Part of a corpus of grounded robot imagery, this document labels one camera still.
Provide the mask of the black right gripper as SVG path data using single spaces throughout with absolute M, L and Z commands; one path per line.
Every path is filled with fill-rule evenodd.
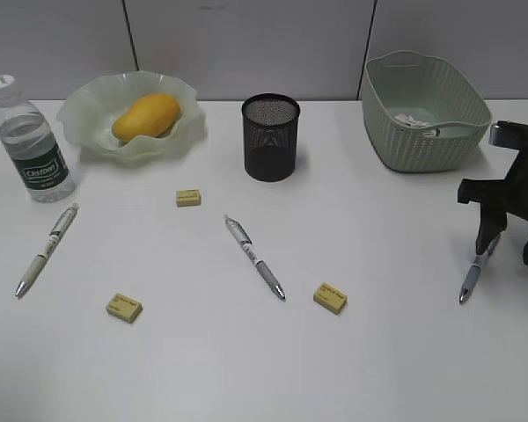
M 517 152 L 502 179 L 472 180 L 464 178 L 458 188 L 458 202 L 480 205 L 480 226 L 475 250 L 483 254 L 490 243 L 507 228 L 507 215 L 528 221 L 528 125 L 499 120 L 490 130 L 489 143 Z M 528 266 L 528 241 L 523 250 Z

